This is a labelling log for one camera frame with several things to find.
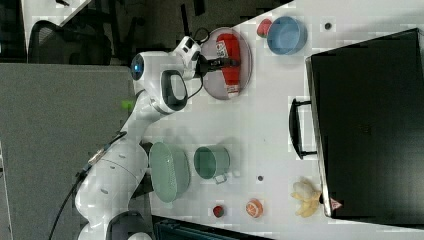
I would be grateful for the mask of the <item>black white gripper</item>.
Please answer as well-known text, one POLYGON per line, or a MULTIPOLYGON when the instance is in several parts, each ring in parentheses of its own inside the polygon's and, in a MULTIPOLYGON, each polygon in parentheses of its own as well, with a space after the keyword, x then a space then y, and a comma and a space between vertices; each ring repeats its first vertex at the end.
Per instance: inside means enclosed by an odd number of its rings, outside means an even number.
POLYGON ((211 61, 211 60, 208 60, 205 56, 200 55, 196 63, 195 74, 197 76, 205 76, 207 73, 211 72, 212 70, 217 71, 217 70, 222 70, 224 68, 234 68, 239 66, 240 66, 240 62, 235 59, 217 58, 211 61))

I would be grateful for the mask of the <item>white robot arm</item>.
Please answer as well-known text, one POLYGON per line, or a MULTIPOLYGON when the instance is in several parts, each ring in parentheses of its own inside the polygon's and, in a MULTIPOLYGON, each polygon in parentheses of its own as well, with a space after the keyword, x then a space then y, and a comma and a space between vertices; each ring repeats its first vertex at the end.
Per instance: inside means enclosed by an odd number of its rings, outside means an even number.
POLYGON ((117 136, 100 148, 77 174, 75 206, 87 224, 77 240, 142 240, 147 235, 140 213, 129 209, 130 199, 148 168, 148 153, 140 142, 150 125, 183 110, 191 95, 186 82, 222 71, 227 93, 239 92, 240 40, 221 34, 217 56, 208 59, 202 45, 183 37, 169 52, 147 51, 134 56, 130 65, 137 94, 132 113, 117 136))

